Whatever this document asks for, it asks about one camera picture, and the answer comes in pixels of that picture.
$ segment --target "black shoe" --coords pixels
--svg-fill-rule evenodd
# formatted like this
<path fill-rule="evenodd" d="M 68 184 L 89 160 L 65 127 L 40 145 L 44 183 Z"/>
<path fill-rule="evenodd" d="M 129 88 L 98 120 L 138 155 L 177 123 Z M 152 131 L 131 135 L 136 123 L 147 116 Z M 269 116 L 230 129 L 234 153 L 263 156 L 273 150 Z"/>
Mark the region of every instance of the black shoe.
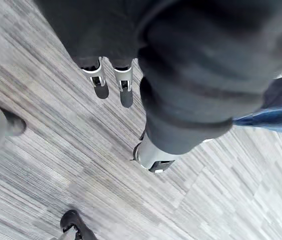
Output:
<path fill-rule="evenodd" d="M 66 232 L 71 227 L 74 227 L 77 230 L 77 238 L 82 240 L 97 240 L 93 231 L 90 230 L 79 213 L 76 210 L 67 211 L 61 218 L 60 226 L 63 229 L 63 232 Z"/>
<path fill-rule="evenodd" d="M 7 120 L 7 130 L 5 135 L 10 137 L 20 136 L 26 130 L 25 121 L 20 118 L 18 115 L 5 110 L 0 107 L 0 110 L 3 112 L 6 120 Z"/>

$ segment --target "dark sweatpants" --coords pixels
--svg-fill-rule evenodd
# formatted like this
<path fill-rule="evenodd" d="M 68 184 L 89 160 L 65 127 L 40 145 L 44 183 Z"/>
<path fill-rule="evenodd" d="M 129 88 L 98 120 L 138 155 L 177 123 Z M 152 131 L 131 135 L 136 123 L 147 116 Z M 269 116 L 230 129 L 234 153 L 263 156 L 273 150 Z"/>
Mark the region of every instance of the dark sweatpants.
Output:
<path fill-rule="evenodd" d="M 170 154 L 259 109 L 282 72 L 282 0 L 35 1 L 79 67 L 139 58 L 147 136 Z"/>

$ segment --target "blue jeans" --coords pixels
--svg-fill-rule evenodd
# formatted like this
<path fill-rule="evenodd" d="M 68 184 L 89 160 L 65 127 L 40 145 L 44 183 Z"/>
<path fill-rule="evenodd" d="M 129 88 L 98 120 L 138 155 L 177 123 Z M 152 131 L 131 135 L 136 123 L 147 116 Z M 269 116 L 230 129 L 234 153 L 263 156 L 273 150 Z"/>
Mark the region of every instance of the blue jeans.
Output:
<path fill-rule="evenodd" d="M 276 79 L 266 91 L 264 105 L 259 111 L 235 119 L 234 124 L 282 133 L 282 78 Z"/>

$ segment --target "gray carpet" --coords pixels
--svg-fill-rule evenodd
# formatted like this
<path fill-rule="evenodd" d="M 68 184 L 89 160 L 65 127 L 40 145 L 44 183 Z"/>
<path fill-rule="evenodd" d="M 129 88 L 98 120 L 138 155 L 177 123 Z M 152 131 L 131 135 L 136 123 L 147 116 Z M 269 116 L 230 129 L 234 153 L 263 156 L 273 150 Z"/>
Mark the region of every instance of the gray carpet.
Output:
<path fill-rule="evenodd" d="M 0 0 L 0 104 L 28 130 L 0 148 L 0 240 L 61 235 L 69 208 L 100 240 L 282 240 L 282 134 L 235 128 L 155 175 L 130 162 L 145 124 L 99 100 L 29 0 Z"/>

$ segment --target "silver metal joint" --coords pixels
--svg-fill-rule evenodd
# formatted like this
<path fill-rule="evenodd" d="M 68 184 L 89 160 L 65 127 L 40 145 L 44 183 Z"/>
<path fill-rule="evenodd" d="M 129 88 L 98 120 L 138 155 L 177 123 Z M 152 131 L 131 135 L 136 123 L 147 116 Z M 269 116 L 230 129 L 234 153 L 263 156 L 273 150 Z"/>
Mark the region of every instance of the silver metal joint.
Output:
<path fill-rule="evenodd" d="M 147 134 L 134 150 L 134 160 L 153 173 L 162 173 L 181 155 L 173 155 L 157 148 Z"/>
<path fill-rule="evenodd" d="M 128 92 L 132 90 L 133 81 L 133 67 L 131 66 L 128 70 L 114 69 L 115 78 L 122 92 L 124 88 L 127 88 Z"/>
<path fill-rule="evenodd" d="M 101 85 L 101 87 L 105 86 L 106 78 L 104 73 L 104 68 L 102 65 L 102 57 L 99 57 L 99 67 L 96 70 L 85 70 L 82 69 L 84 75 L 90 79 L 93 87 L 97 87 L 97 85 Z"/>

